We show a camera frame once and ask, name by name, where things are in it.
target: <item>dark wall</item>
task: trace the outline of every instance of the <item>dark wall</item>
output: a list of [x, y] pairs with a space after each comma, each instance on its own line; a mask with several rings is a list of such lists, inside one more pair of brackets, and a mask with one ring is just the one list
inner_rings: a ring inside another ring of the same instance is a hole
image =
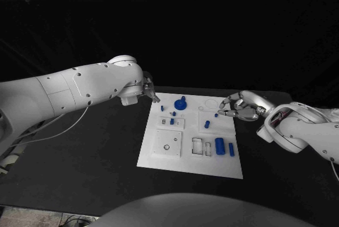
[[339, 107], [339, 0], [4, 0], [2, 80], [129, 54], [155, 84]]

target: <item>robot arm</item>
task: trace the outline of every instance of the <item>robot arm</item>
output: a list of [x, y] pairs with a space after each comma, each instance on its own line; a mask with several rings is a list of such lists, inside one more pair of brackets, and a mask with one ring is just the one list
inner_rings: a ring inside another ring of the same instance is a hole
[[262, 115], [266, 121], [257, 134], [268, 142], [276, 141], [295, 153], [311, 145], [325, 159], [339, 164], [339, 122], [335, 110], [318, 110], [299, 102], [278, 107], [250, 91], [229, 96], [220, 108], [224, 108], [232, 100], [237, 100], [237, 110], [220, 110], [221, 115], [239, 117], [246, 121], [257, 120]]
[[0, 155], [21, 134], [41, 121], [93, 106], [116, 96], [123, 105], [148, 95], [161, 102], [149, 72], [129, 55], [109, 63], [0, 83]]

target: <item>white task board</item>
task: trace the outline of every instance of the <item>white task board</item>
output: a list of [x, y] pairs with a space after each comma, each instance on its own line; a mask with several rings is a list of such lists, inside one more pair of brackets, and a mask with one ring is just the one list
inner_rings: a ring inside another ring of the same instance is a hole
[[[175, 101], [182, 96], [188, 107], [177, 110]], [[224, 98], [168, 93], [158, 93], [158, 97], [162, 101], [151, 107], [138, 166], [243, 179], [234, 118], [216, 117]], [[224, 139], [226, 155], [217, 154], [216, 138]], [[236, 156], [230, 154], [230, 143]]]

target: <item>floor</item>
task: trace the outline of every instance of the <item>floor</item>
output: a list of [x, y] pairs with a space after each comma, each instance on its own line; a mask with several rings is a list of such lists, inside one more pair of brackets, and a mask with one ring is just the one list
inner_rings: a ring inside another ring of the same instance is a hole
[[2, 227], [58, 227], [71, 221], [64, 227], [74, 227], [80, 219], [93, 222], [97, 217], [79, 216], [66, 213], [40, 211], [17, 207], [6, 207], [0, 217]]

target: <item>black table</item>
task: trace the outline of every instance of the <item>black table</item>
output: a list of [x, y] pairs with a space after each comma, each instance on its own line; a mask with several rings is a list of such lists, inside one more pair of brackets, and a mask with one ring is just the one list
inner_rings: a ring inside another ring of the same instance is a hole
[[[240, 90], [157, 87], [158, 92], [227, 97]], [[276, 104], [283, 92], [259, 92]], [[265, 119], [236, 120], [245, 180], [136, 166], [152, 99], [125, 107], [120, 98], [90, 107], [60, 137], [32, 143], [0, 180], [0, 204], [102, 216], [144, 197], [177, 192], [221, 195], [268, 206], [317, 226], [337, 223], [339, 184], [330, 162], [311, 147], [299, 154], [257, 136]], [[37, 138], [64, 131], [69, 113]]]

